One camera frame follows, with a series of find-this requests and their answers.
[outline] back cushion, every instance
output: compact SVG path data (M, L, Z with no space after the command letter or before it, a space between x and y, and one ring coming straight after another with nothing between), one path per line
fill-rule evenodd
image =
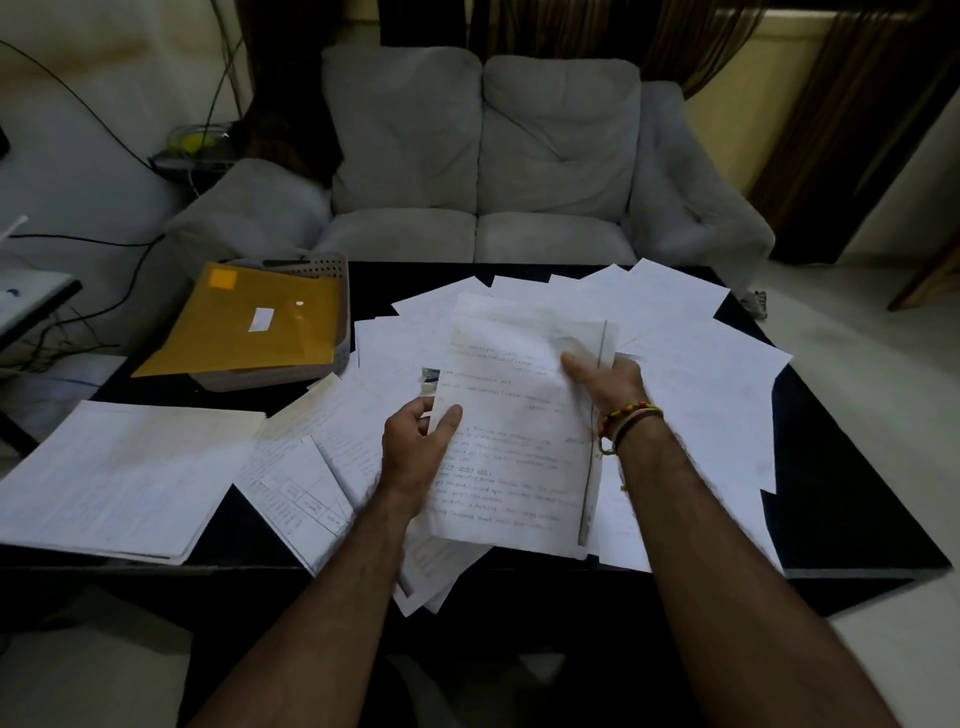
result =
M324 97L344 151L334 211L475 213L480 75L480 61L462 48L327 48Z
M624 215L640 124L635 65L494 56L483 84L479 214Z

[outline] white label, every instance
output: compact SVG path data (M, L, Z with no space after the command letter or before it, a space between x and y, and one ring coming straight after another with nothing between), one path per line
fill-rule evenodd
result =
M274 310L272 308L257 308L253 312L253 320L250 322L250 328L247 331L266 331L270 328L270 322L274 319Z

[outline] yellow object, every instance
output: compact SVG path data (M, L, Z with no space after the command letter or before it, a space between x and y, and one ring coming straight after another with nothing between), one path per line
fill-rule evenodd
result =
M341 285L207 263L166 342L133 376L330 364Z
M231 271L227 268L214 268L210 271L210 283L211 288L226 288L228 291L233 290L237 284L237 272Z

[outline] wire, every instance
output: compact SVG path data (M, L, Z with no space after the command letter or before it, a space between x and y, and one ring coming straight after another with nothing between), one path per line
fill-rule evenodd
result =
M38 376L41 379L52 379L53 381L66 381L66 382L70 382L71 384L85 384L88 387L96 387L97 389L100 389L100 387L103 386L102 384L96 384L92 381L83 381L82 379L67 379L66 377L63 377L63 376L50 376L46 374L41 374L40 372L21 372L18 369L7 369L6 367L0 367L0 374L16 375L16 376Z
M147 169L149 169L151 172L153 172L153 173L154 173L155 175L157 175L158 177L163 177L163 175L161 175L159 172L157 172L157 170L153 167L153 165L151 165L149 162L146 162L146 161L144 161L143 159L141 159L141 158L140 158L140 155L138 155L133 149L131 149L130 147L128 147L126 144L124 144L124 143L123 143L123 140L122 140L119 136L117 136L115 133L113 133L113 130L112 130L109 126L107 126L107 122L105 122L103 119L101 119L100 116L97 115L97 112L90 108L90 104L88 104L86 101L84 101L82 98L80 98L80 96L77 95L77 92L74 91L70 86L68 86L68 85L63 81L63 79L60 78L60 76L58 76L56 73L54 73L53 71L51 71L49 68L47 68L45 65L43 65L43 63L41 63L40 61L38 61L37 59L35 59L35 58L34 58L33 56L31 56L29 53L26 53L25 51L21 51L19 48L17 48L17 47L16 47L15 45L13 45L12 43L7 42L6 40L0 39L0 45L5 45L5 46L7 46L7 47L10 48L14 53L17 53L17 54L19 54L20 56L22 56L23 58L27 59L27 61L33 63L34 65L36 65L37 67L39 67L40 69L42 69L47 75L50 76L50 78L52 78L52 79L53 79L54 81L56 81L58 84L60 84L61 86L63 86L63 88L65 88L65 89L67 90L67 92L68 92L71 96L73 96L77 101L79 101L79 102L81 103L81 105L84 107L84 109L86 109L87 111L90 112L90 115L92 115L93 118L95 118L95 119L97 120L97 122L100 124L100 126L102 126L102 127L104 128L104 131L106 131L110 136L113 137L113 141L115 141L117 144L119 144L121 147L124 148L124 151L126 151L127 154L129 154L131 157L133 157L134 159L136 159L136 161L137 161L139 164L141 164L142 166L144 166L144 167L146 167Z
M41 232L20 232L16 235L8 235L8 239L15 240L24 237L45 237L58 240L80 240L84 243L96 243L97 245L109 245L111 248L147 248L153 243L108 243L106 240L97 240L93 237L80 237L79 235L60 235Z
M204 150L204 144L206 143L206 133L210 129L210 119L213 118L213 108L217 106L217 99L220 97L220 89L224 87L224 81L227 79L227 75L230 72L230 69L233 67L233 59L236 58L237 51L240 50L240 46L243 45L243 38L237 40L236 45L233 46L233 50L230 51L230 58L227 61L227 65L224 66L224 72L220 76L220 83L217 84L217 90L213 92L213 101L210 102L210 111L206 113L206 121L204 122L204 132L200 137L200 150L198 153Z
M136 261L136 266L133 268L133 275L131 276L131 279L130 279L130 285L127 287L127 293L124 294L122 299L120 299L117 303L114 303L113 305L109 305L106 308L102 308L99 311L95 311L94 313L88 313L85 316L78 316L73 319L65 319L63 323L76 324L80 321L88 321L89 319L96 318L97 316L103 316L105 313L110 313L112 310L119 308L121 305L126 303L130 299L130 296L133 293L133 288L136 286L136 280L140 276L140 269L143 268L143 263L146 261L147 256L150 254L150 251L153 250L154 247L156 247L156 244L160 242L160 240L162 240L165 236L166 236L166 233L162 233L157 237L155 237L150 243L147 244L146 249L143 252L143 255L141 255L140 259ZM43 331L40 332L40 338L37 339L36 344L34 345L34 351L33 351L33 354L31 355L31 360L36 360L39 358L40 352L43 350L43 342L46 340L47 334L50 332L50 329L53 328L54 326L55 324L49 324L43 329Z
M210 7L217 18L217 27L220 28L220 52L224 57L224 63L232 65L229 57L230 39L227 35L227 22L224 20L224 14L220 12L220 5L217 0L210 0ZM233 104L237 107L237 116L243 116L243 109L240 104L240 88L237 83L236 68L231 68L228 74L230 79L230 88L233 91Z

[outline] black cable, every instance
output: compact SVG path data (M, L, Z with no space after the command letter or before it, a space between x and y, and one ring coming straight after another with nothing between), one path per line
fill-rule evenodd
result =
M153 245L153 243L108 243L106 240L97 240L92 237L80 237L79 235L60 235L52 233L40 233L40 232L19 232L16 235L8 235L7 238L14 240L17 238L24 237L45 237L45 238L55 238L58 240L81 240L84 243L96 243L97 245L109 245L111 248L147 248L148 246Z
M220 28L220 52L223 55L224 63L232 66L229 58L230 39L227 35L227 22L224 20L224 14L220 12L220 5L217 0L210 0L210 7L213 8L213 14L217 18L217 27ZM240 89L237 83L236 70L231 68L229 72L230 88L233 91L233 104L237 107L237 116L243 116L243 109L240 108Z
M146 250L144 250L143 255L141 255L140 259L136 261L136 267L133 268L133 275L131 276L131 279L130 279L130 285L127 288L127 293L124 294L122 299L120 299L117 303L114 303L113 305L109 305L106 308L103 308L99 311L95 311L94 313L88 313L85 316L78 316L73 319L64 319L62 323L66 325L66 324L76 324L80 321L89 321L90 319L96 318L97 316L103 316L105 313L110 313L115 308L119 308L121 305L126 303L127 300L130 299L130 296L133 293L133 287L136 286L136 280L140 275L140 269L143 268L143 263L144 261L146 261L147 255L150 254L150 251L153 250L156 244L160 242L160 240L162 240L165 236L166 236L166 233L162 233L158 235L156 238L154 238L150 243L147 244ZM45 327L43 331L40 332L40 338L37 339L36 345L34 346L34 351L30 357L32 361L39 358L40 352L43 351L43 342L46 340L47 334L50 332L50 329L53 328L55 325L56 324L50 324L47 327Z
M41 63L40 61L38 61L37 59L35 59L35 58L34 58L33 56L31 56L29 53L26 53L26 52L24 52L24 51L21 51L19 48L17 48L17 47L16 47L15 45L13 45L12 43L9 43L9 42L7 42L6 40L0 39L0 45L5 45L5 46L7 46L7 47L10 48L14 53L19 54L19 55L22 56L23 58L27 59L27 61L29 61L29 62L31 62L31 63L34 63L36 66L38 66L39 68L41 68L44 72L46 72L47 75L50 76L50 78L52 78L52 79L53 79L54 81L56 81L58 84L60 84L61 86L63 86L71 96L73 96L77 101L79 101L79 102L81 103L81 105L84 107L84 109L86 109L87 111L90 112L90 114L93 116L93 118L95 118L95 119L99 122L100 126L102 126L102 127L104 128L104 130L105 130L110 136L113 137L113 141L115 141L117 144L119 144L121 147L123 147L124 150L127 152L127 154L129 154L131 157L133 157L134 159L136 159L137 162L139 162L140 164L142 164L144 167L146 167L147 169L149 169L151 172L153 172L153 173L154 173L155 175L157 175L158 177L163 177L163 175L161 175L159 172L157 172L157 170L154 169L154 167L153 167L149 162L146 162L146 161L144 161L143 159L141 159L140 156L139 156L133 149L131 149L130 147L128 147L126 144L124 144L123 141L120 139L120 137L117 136L115 133L113 133L113 130L112 130L109 126L107 126L107 123L106 123L103 119L101 119L100 116L97 115L97 112L94 111L93 109L91 109L91 108L90 108L90 105L89 105L86 101L84 101L82 98L80 98L80 96L77 95L76 91L74 91L70 86L68 86L68 85L60 78L60 76L58 76L56 73L54 73L53 71L51 71L49 68L47 68L45 65L43 65L43 63Z
M210 111L206 113L206 121L204 122L204 133L200 137L200 149L197 151L199 154L204 150L204 144L206 143L206 133L210 129L210 119L213 118L213 108L217 106L217 99L220 98L220 89L224 87L224 81L227 79L227 74L230 72L230 69L233 67L233 59L236 58L237 51L240 50L240 46L243 44L243 38L237 40L236 45L233 46L233 50L230 51L230 58L227 61L227 65L224 66L224 72L220 77L220 83L217 84L217 90L213 92L213 101L210 102Z

